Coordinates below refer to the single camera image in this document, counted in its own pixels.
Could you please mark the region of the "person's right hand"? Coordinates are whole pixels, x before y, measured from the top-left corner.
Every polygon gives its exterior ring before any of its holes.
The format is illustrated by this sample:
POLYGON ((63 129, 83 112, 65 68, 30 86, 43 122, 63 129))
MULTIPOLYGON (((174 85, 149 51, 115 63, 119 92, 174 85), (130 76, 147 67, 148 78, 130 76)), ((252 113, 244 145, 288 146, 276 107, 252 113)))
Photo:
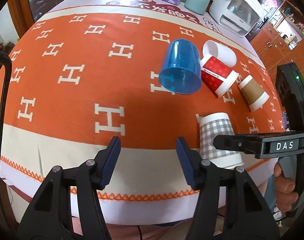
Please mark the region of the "person's right hand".
POLYGON ((294 191, 295 182, 282 175, 282 169, 278 163, 274 167, 276 206, 281 212, 290 211, 292 204, 298 200, 298 193, 294 191))

